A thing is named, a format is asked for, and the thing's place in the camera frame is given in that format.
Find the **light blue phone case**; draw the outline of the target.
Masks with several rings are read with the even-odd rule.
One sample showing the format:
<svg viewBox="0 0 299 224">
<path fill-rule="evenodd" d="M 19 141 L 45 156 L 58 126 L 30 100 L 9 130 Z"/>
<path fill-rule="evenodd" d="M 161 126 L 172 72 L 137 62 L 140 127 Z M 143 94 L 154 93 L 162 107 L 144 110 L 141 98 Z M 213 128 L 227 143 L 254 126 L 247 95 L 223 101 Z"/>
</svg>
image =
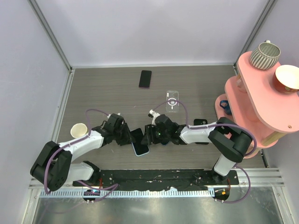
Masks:
<svg viewBox="0 0 299 224">
<path fill-rule="evenodd" d="M 136 156 L 142 156 L 148 154 L 150 149 L 147 145 L 142 145 L 140 143 L 132 143 L 132 147 Z"/>
</svg>

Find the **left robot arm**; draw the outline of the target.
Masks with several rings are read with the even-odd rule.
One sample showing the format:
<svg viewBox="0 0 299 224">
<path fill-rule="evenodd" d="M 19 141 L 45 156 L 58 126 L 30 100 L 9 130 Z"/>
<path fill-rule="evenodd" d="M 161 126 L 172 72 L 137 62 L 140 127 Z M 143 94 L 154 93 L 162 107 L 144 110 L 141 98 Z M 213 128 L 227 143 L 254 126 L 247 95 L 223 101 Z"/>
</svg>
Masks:
<svg viewBox="0 0 299 224">
<path fill-rule="evenodd" d="M 104 124 L 92 128 L 79 138 L 59 144 L 47 142 L 30 174 L 44 185 L 47 194 L 57 191 L 68 182 L 95 186 L 100 182 L 100 169 L 89 161 L 75 164 L 74 160 L 113 141 L 119 146 L 133 141 L 126 121 L 115 113 L 109 115 Z"/>
</svg>

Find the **black phone blue frame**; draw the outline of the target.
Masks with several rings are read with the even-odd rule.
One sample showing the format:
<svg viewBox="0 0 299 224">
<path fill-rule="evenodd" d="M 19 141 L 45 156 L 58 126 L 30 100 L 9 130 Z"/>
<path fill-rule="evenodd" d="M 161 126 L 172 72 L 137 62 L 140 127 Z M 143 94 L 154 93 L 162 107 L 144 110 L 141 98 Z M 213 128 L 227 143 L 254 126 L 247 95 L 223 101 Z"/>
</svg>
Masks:
<svg viewBox="0 0 299 224">
<path fill-rule="evenodd" d="M 163 146 L 166 146 L 167 144 L 169 144 L 171 141 L 169 141 L 169 140 L 162 140 L 161 141 L 161 144 L 163 145 Z"/>
</svg>

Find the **clear magsafe phone case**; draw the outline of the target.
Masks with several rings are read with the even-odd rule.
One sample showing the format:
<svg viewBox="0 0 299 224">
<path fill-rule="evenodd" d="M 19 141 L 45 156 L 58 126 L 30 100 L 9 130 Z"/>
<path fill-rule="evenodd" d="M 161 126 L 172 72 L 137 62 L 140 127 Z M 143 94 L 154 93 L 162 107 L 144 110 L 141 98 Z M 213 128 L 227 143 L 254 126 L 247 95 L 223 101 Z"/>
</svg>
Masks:
<svg viewBox="0 0 299 224">
<path fill-rule="evenodd" d="M 179 112 L 179 92 L 167 91 L 166 92 L 166 112 Z"/>
</svg>

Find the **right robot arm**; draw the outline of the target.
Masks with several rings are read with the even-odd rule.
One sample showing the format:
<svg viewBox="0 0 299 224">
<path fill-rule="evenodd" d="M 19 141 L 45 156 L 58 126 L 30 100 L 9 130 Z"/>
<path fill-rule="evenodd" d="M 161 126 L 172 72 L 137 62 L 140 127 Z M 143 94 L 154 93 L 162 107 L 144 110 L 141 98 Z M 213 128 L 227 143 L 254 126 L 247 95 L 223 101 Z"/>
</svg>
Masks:
<svg viewBox="0 0 299 224">
<path fill-rule="evenodd" d="M 238 126 L 226 117 L 217 122 L 198 126 L 179 125 L 164 114 L 151 115 L 150 125 L 145 126 L 141 140 L 143 145 L 167 144 L 187 145 L 192 143 L 212 143 L 221 153 L 212 168 L 211 179 L 216 184 L 224 183 L 228 173 L 237 163 L 248 156 L 251 143 L 254 148 L 257 142 L 253 134 Z"/>
</svg>

